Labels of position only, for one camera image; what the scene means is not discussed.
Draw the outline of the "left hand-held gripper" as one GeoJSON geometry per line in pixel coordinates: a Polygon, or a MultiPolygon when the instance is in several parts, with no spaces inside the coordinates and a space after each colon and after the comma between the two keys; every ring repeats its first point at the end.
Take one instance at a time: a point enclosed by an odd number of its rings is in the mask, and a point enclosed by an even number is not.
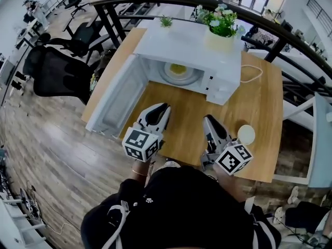
{"type": "Polygon", "coordinates": [[[128,157],[147,162],[161,148],[163,131],[171,114],[168,103],[158,103],[144,109],[141,117],[128,127],[122,146],[128,157]]]}

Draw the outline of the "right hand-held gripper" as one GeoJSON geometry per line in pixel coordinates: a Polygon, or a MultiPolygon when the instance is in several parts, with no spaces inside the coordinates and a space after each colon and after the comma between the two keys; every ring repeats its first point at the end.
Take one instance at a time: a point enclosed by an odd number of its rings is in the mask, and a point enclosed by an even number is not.
{"type": "Polygon", "coordinates": [[[212,115],[203,118],[203,131],[207,140],[207,149],[200,158],[204,170],[207,166],[217,164],[228,175],[233,175],[253,159],[253,155],[246,145],[242,144],[239,139],[232,139],[226,127],[212,115]],[[215,142],[226,144],[216,146],[212,137],[215,142]]]}

